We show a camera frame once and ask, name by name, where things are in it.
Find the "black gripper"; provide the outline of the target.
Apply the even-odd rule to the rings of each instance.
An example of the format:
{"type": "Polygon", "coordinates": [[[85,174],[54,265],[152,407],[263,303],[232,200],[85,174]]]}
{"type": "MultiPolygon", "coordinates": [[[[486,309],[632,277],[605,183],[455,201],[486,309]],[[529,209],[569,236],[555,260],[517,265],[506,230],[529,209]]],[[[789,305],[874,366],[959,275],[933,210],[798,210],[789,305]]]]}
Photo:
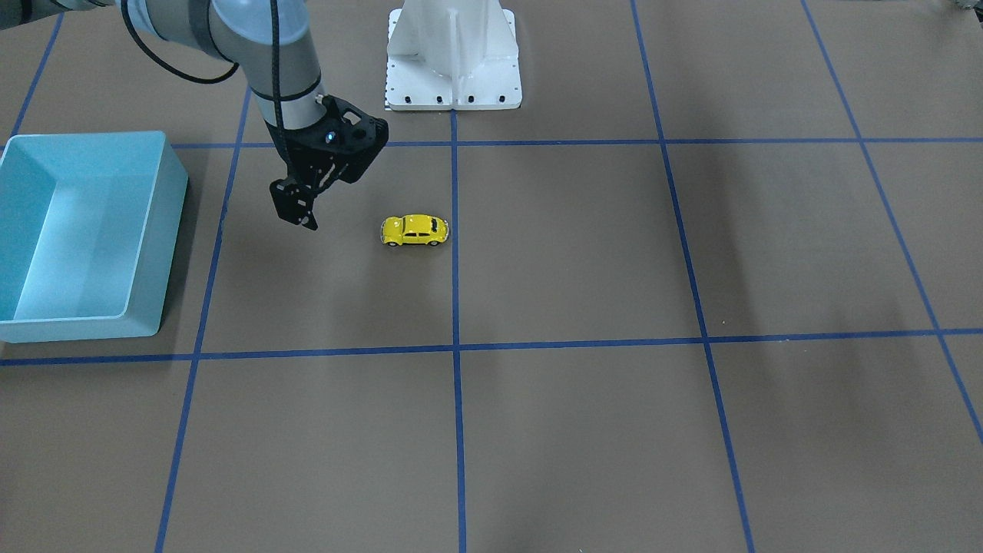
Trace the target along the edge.
{"type": "Polygon", "coordinates": [[[287,177],[268,186],[277,216],[285,223],[317,230],[316,195],[341,180],[355,183],[389,143],[389,122],[330,94],[310,99],[315,120],[278,130],[278,151],[287,177]]]}

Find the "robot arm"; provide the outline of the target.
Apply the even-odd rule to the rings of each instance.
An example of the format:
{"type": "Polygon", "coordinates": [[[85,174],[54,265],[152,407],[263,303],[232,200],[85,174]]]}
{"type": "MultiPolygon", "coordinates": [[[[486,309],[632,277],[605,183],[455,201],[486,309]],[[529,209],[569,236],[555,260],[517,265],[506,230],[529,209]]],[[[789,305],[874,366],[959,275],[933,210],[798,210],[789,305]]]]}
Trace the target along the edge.
{"type": "Polygon", "coordinates": [[[315,202],[334,183],[353,184],[389,141],[389,123],[334,97],[323,83],[303,1],[115,1],[130,38],[163,70],[218,84],[243,72],[286,175],[270,183],[277,216],[316,230],[315,202]],[[213,78],[183,72],[143,35],[230,63],[213,78]]]}

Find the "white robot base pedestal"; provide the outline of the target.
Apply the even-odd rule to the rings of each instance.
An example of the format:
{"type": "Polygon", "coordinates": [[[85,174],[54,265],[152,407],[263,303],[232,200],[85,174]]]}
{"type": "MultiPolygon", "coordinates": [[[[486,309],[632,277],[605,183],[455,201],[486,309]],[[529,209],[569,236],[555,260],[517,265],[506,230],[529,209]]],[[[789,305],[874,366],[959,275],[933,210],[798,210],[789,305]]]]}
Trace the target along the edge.
{"type": "Polygon", "coordinates": [[[516,21],[498,1],[405,1],[387,21],[384,105],[393,111],[520,108],[516,21]]]}

